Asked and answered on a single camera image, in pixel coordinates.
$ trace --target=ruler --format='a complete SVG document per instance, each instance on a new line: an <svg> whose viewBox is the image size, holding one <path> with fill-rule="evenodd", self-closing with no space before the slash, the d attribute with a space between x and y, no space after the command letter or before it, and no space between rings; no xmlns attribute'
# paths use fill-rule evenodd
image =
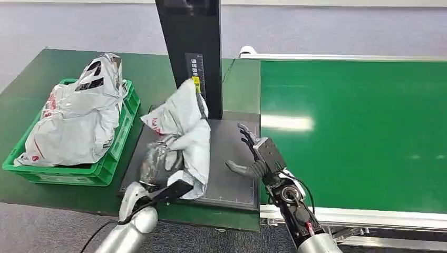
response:
<svg viewBox="0 0 447 253"><path fill-rule="evenodd" d="M200 93L207 100L205 90L205 72L203 70L203 55L197 53L185 53L186 67L188 74L194 81L196 92Z"/></svg>

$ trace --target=black mat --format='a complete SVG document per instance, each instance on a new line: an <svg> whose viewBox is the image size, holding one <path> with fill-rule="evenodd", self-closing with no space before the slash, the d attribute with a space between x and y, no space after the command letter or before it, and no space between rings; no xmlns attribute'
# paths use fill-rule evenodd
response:
<svg viewBox="0 0 447 253"><path fill-rule="evenodd" d="M224 112L222 120L208 120L211 127L210 173L205 195L194 202L209 206L221 206L259 211L259 180L245 178L231 172L225 161L237 164L253 163L253 156L240 138L237 123L249 127L259 135L259 114ZM158 136L148 127L143 127L127 172L120 187L120 193L133 181L138 181L140 165L144 159L146 146Z"/></svg>

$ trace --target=grey carpet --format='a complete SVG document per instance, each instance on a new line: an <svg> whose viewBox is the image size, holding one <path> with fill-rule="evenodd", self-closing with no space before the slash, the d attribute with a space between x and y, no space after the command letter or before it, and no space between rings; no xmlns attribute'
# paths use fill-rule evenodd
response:
<svg viewBox="0 0 447 253"><path fill-rule="evenodd" d="M109 19L111 16L122 18ZM245 44L262 53L447 56L445 8L224 6L221 20L224 57L236 56ZM44 47L166 54L154 5L1 3L0 91ZM0 251L78 252L90 234L109 219L0 204ZM108 230L100 233L89 249L97 246ZM261 233L220 233L160 223L141 252L293 251L284 227L263 227Z"/></svg>

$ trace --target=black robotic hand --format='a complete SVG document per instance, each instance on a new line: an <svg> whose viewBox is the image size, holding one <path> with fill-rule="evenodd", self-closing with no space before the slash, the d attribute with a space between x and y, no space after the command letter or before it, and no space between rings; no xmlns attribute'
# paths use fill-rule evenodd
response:
<svg viewBox="0 0 447 253"><path fill-rule="evenodd" d="M254 163L246 167L227 161L227 167L242 176L262 179L270 202L280 208L297 248L309 237L324 233L314 213L304 203L306 193L302 182L287 171L287 164L272 139L257 138L243 124L238 124L238 128L245 137L241 140L254 156Z"/></svg>

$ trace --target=yellow tag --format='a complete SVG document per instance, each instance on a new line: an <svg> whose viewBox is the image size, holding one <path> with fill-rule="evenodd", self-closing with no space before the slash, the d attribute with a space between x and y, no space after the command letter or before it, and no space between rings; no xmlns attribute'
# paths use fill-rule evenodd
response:
<svg viewBox="0 0 447 253"><path fill-rule="evenodd" d="M200 78L198 76L193 76L192 81L194 82L194 85L196 86L196 92L200 93Z"/></svg>

